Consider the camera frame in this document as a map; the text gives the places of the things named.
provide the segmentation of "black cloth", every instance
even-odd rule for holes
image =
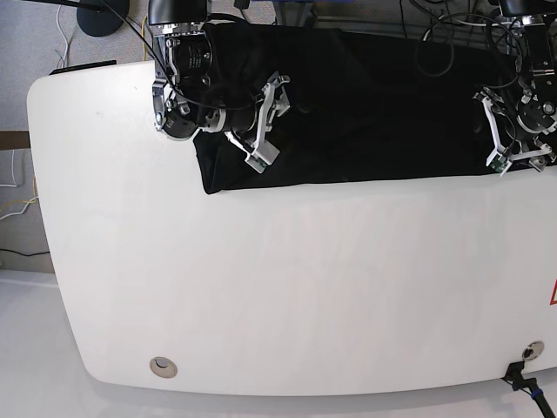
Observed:
[[[251,30],[257,41],[240,24],[211,28],[224,72],[241,78],[250,65],[265,65],[266,77],[278,70],[291,79],[292,109],[273,123],[268,139],[280,154],[262,174],[224,134],[195,138],[208,194],[493,173],[485,163],[493,149],[485,116],[483,129],[475,127],[479,132],[473,122],[473,113],[483,112],[479,102],[474,110],[477,84],[498,83],[489,52],[457,47],[452,71],[431,79],[414,69],[414,41],[340,30]],[[420,56],[430,71],[447,59],[443,44],[426,45]]]

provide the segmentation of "black base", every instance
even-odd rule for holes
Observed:
[[[122,17],[128,16],[130,0],[105,0]],[[95,4],[104,7],[99,0],[81,0],[80,3]],[[77,9],[77,24],[83,32],[90,37],[106,37],[113,34],[122,26],[122,21],[109,9],[103,11],[91,11]]]

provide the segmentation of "metal grommet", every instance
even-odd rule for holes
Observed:
[[[522,360],[532,361],[537,359],[541,356],[541,353],[543,353],[543,349],[545,347],[546,345],[543,343],[543,341],[534,341],[522,352]]]
[[[178,373],[178,368],[173,361],[165,357],[155,357],[149,362],[149,368],[158,377],[163,379],[171,379]]]

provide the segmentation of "red warning label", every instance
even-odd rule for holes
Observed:
[[[557,300],[555,299],[556,296],[557,296],[557,281],[555,281],[554,294],[551,295],[551,301],[549,302],[549,305],[557,304]]]

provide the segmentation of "wire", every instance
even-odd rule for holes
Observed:
[[[454,19],[454,22],[458,22],[459,24],[464,24],[465,26],[474,26],[476,28],[485,28],[487,25],[486,24],[473,24],[472,22],[467,22],[465,20],[459,20],[459,19]],[[513,26],[514,22],[499,22],[500,24],[508,24],[509,26]]]
[[[479,0],[474,0],[470,13],[475,13],[476,8],[478,7],[478,2]],[[470,33],[468,34],[468,42],[466,43],[466,47],[470,46],[470,41],[472,40],[472,33],[473,33],[473,27],[470,28]]]
[[[62,57],[62,68],[65,68],[65,67],[68,66],[68,49],[70,48],[70,43],[68,42],[68,38],[65,36],[64,31],[60,27],[60,10],[61,9],[62,9],[62,6],[58,6],[58,10],[56,12],[56,26],[58,27],[58,32],[60,32],[60,35],[62,35],[62,37],[64,38],[64,43],[66,44],[66,47],[65,47],[65,50],[64,50],[64,56]]]
[[[149,45],[149,43],[146,41],[146,39],[144,37],[141,36],[141,33],[138,32],[138,30],[136,28],[133,27],[133,25],[128,22],[128,20],[123,17],[122,15],[120,15],[117,11],[114,10],[114,8],[108,4],[105,0],[100,0],[100,2],[106,6],[112,13],[114,13],[114,15],[120,19],[122,22],[124,22],[125,24],[127,24],[128,26],[130,26],[130,28],[135,32],[135,34],[141,39],[141,41],[144,43],[144,45],[147,47],[147,50],[152,54],[153,58],[155,58],[155,61],[157,61],[157,64],[160,65],[161,71],[163,72],[164,78],[166,78],[166,82],[169,84],[169,86],[180,96],[182,96],[182,98],[188,102],[191,103],[193,105],[197,105],[200,107],[205,107],[207,109],[221,109],[224,111],[242,111],[243,109],[247,109],[249,107],[252,106],[252,103],[246,104],[245,106],[219,106],[219,105],[215,105],[215,104],[203,104],[201,102],[198,102],[197,100],[193,100],[191,98],[187,98],[184,93],[172,82],[170,76],[168,75],[168,73],[166,72],[166,69],[164,67],[163,62],[160,60],[160,58],[158,57],[157,54],[155,54],[155,51],[151,48],[151,46]]]
[[[29,199],[29,200],[12,200],[10,202],[4,203],[2,206],[0,206],[0,213],[8,206],[11,205],[15,205],[16,203],[25,203],[25,208],[23,209],[23,212],[25,212],[25,210],[27,209],[27,207],[29,205],[33,205],[35,203],[37,203],[38,201],[38,196],[37,196],[37,182],[35,180],[35,177],[33,176],[33,198]]]
[[[408,39],[408,32],[406,32],[406,23],[404,21],[404,8],[402,7],[402,0],[399,0],[400,8],[400,24],[402,24],[402,30],[404,31],[404,39]]]
[[[511,22],[511,25],[509,26],[509,29],[512,29],[514,27],[515,24],[517,24],[518,22],[520,22],[520,19],[517,17],[516,19],[514,19]],[[509,41],[508,41],[508,35],[506,33],[503,33],[503,35],[500,36],[499,39],[497,39],[497,42],[495,42],[496,45],[499,45],[499,43],[505,39],[505,43],[510,46],[511,48],[515,48],[516,49],[516,45],[512,45]]]
[[[63,57],[63,55],[62,55],[60,52],[58,52],[58,50],[54,50],[54,51],[55,51],[55,52],[57,53],[57,55],[58,55],[58,62],[57,62],[57,64],[56,64],[56,69],[58,70],[58,69],[60,68],[60,63],[62,62],[62,60],[64,59],[64,57]]]
[[[516,135],[517,135],[518,132],[516,131],[516,126],[515,126],[515,124],[513,123],[513,120],[510,119],[510,117],[507,115],[507,113],[501,108],[501,106],[499,106],[499,104],[497,103],[497,101],[494,100],[494,99],[493,99],[493,105],[494,105],[495,107],[497,107],[497,109],[499,110],[500,114],[502,114],[502,115],[505,117],[505,119],[507,120],[507,122],[508,122],[509,124],[511,124],[511,126],[513,127],[513,135],[511,135],[511,134],[509,133],[508,129],[505,127],[505,132],[507,133],[507,135],[508,135],[509,138],[511,139],[511,144],[510,144],[507,148],[510,149],[510,150],[512,150],[514,144],[516,143],[516,139],[517,139],[517,138],[516,138]]]
[[[513,385],[513,383],[511,383],[510,381],[506,381],[505,379],[501,379],[501,380],[504,381],[504,382],[505,382],[507,385],[509,385],[509,386],[512,386],[512,385]],[[525,389],[520,389],[520,390],[521,390],[522,392],[524,392],[525,394],[529,394],[530,396],[532,396],[532,394],[531,394],[530,392],[528,392],[527,390],[525,390]]]
[[[451,10],[449,9],[449,2],[447,0],[445,0],[443,3],[445,3],[447,15],[450,16],[451,15]],[[454,26],[460,26],[460,25],[455,24],[454,21],[451,19],[451,27],[453,28],[453,37],[454,37]]]
[[[423,75],[425,75],[425,76],[427,76],[427,77],[430,77],[430,78],[437,78],[437,77],[444,76],[445,74],[447,74],[447,73],[453,68],[453,64],[454,64],[454,41],[453,41],[453,37],[451,37],[450,31],[449,31],[448,28],[447,28],[447,24],[444,22],[444,21],[446,21],[446,20],[448,20],[448,19],[450,19],[450,18],[452,18],[452,17],[463,17],[463,16],[467,16],[467,17],[477,17],[477,18],[479,18],[479,19],[482,19],[482,20],[485,20],[485,21],[488,21],[488,22],[492,22],[492,23],[494,23],[494,24],[497,24],[497,25],[499,25],[499,27],[501,27],[501,29],[502,29],[503,31],[506,32],[507,35],[509,35],[512,39],[514,39],[514,41],[516,42],[517,45],[519,44],[519,41],[518,41],[518,39],[516,38],[516,36],[515,36],[507,27],[505,27],[504,24],[502,24],[501,22],[498,22],[497,20],[492,19],[492,18],[490,18],[490,17],[483,16],[483,15],[478,15],[478,14],[476,14],[476,13],[465,13],[465,12],[462,12],[462,13],[453,13],[452,15],[446,15],[446,16],[443,16],[443,17],[437,17],[437,16],[435,16],[433,13],[429,12],[427,9],[424,9],[422,6],[420,6],[419,4],[417,4],[415,0],[410,0],[410,3],[411,3],[414,7],[416,7],[418,10],[420,10],[422,13],[425,13],[425,14],[427,14],[428,16],[431,16],[431,17],[433,18],[433,20],[435,20],[435,21],[437,22],[436,24],[430,25],[430,27],[424,32],[424,35],[420,38],[420,41],[418,42],[418,45],[417,45],[417,47],[416,47],[416,51],[414,52],[414,59],[415,59],[416,66],[418,67],[418,70],[419,70]],[[436,72],[436,73],[431,73],[431,72],[425,71],[425,70],[423,69],[423,67],[419,64],[419,52],[420,52],[421,45],[422,45],[423,42],[424,42],[424,37],[427,35],[427,33],[428,33],[430,30],[432,30],[432,29],[433,29],[435,26],[437,26],[438,24],[443,25],[443,26],[445,27],[446,31],[447,31],[447,34],[449,35],[449,39],[448,39],[448,40],[449,40],[449,46],[450,46],[450,48],[451,48],[451,57],[450,57],[450,59],[449,59],[449,63],[448,63],[447,66],[445,67],[445,69],[443,69],[442,71]],[[523,56],[523,53],[522,53],[521,48],[518,49],[518,52],[519,52],[519,56],[520,56],[520,61],[523,62],[524,56]],[[517,74],[516,74],[516,77],[515,77],[511,82],[509,82],[509,83],[507,83],[507,84],[495,85],[495,86],[487,86],[487,87],[489,87],[489,88],[491,88],[491,89],[503,89],[503,88],[506,88],[506,87],[508,87],[509,85],[514,84],[514,83],[518,80],[519,76],[520,76],[520,74],[517,73]]]
[[[135,24],[136,24],[136,26],[137,26],[138,28],[140,28],[140,27],[141,27],[141,25],[139,24],[139,22],[138,22],[138,21],[136,21],[135,19],[133,19],[133,18],[131,18],[131,17],[128,17],[128,19],[130,19],[130,20],[131,20],[131,21],[132,21],[133,23],[135,23]]]
[[[145,23],[147,22],[147,17],[149,15],[145,15],[143,22],[141,23],[141,36],[145,37]],[[145,44],[142,42],[141,46],[143,46],[143,60],[147,59],[147,50],[145,49]]]
[[[42,251],[40,253],[24,254],[24,253],[20,253],[19,251],[9,250],[7,248],[0,248],[0,251],[4,251],[5,253],[14,253],[14,254],[17,254],[17,255],[23,255],[24,257],[35,257],[36,255],[50,254],[50,251]]]
[[[16,150],[11,150],[11,181],[13,185],[0,185],[0,187],[17,187],[16,176],[14,175],[14,156],[16,155]]]
[[[32,203],[31,203],[31,202],[27,202],[21,211],[19,211],[19,212],[8,213],[8,214],[6,214],[6,215],[0,217],[0,220],[4,220],[4,219],[6,219],[6,218],[9,218],[10,216],[23,215],[23,214],[25,213],[25,211],[27,210],[27,208],[29,207],[29,205],[32,205],[33,203],[35,203],[35,202],[32,202]]]
[[[242,17],[244,18],[244,20],[245,20],[247,23],[250,24],[250,23],[251,23],[250,18],[246,15],[245,10],[244,10],[244,9],[240,9],[240,13],[242,14]]]
[[[410,0],[410,4],[412,6],[414,6],[416,9],[418,9],[421,13],[425,14],[426,16],[429,16],[435,22],[437,22],[436,24],[431,24],[429,26],[429,29],[424,33],[424,36],[421,37],[420,41],[418,42],[418,46],[416,47],[416,50],[414,52],[414,60],[415,60],[416,66],[418,67],[419,72],[421,72],[423,75],[425,75],[427,77],[437,78],[437,77],[444,76],[445,74],[447,74],[453,68],[453,64],[454,64],[454,40],[453,40],[453,36],[452,36],[450,30],[448,29],[447,25],[444,24],[443,20],[442,20],[442,19],[448,18],[451,15],[447,15],[447,16],[442,17],[441,19],[439,19],[431,11],[424,8],[422,5],[416,3],[416,0]],[[420,46],[423,42],[423,38],[426,36],[427,32],[430,31],[430,30],[433,30],[433,28],[435,26],[437,26],[437,24],[440,24],[446,30],[446,34],[448,36],[448,41],[449,41],[449,46],[451,48],[451,56],[449,58],[449,63],[445,67],[445,69],[443,69],[442,71],[438,71],[438,72],[429,72],[429,71],[424,70],[424,68],[419,64],[419,49],[420,49]]]
[[[519,74],[516,71],[516,65],[514,66],[514,68],[509,68],[509,66],[507,65],[507,61],[506,59],[503,57],[503,54],[501,54],[501,52],[499,51],[499,49],[497,48],[497,45],[495,44],[494,40],[493,40],[493,23],[492,21],[498,17],[501,14],[500,10],[498,9],[494,9],[490,14],[489,14],[489,18],[488,18],[488,25],[486,26],[485,29],[485,33],[486,33],[486,41],[487,41],[487,45],[489,47],[489,50],[491,51],[492,55],[493,55],[493,60],[495,61],[495,63],[499,66],[499,68],[501,69],[501,71],[509,78],[511,78],[511,82],[504,84],[503,86],[498,86],[498,88],[504,88],[504,87],[508,87],[512,84],[514,84],[514,82],[516,80],[518,80]],[[518,47],[518,52],[520,54],[520,63],[522,63],[523,61],[523,56],[522,56],[522,49],[520,48],[520,44],[519,41],[516,40],[516,45]]]

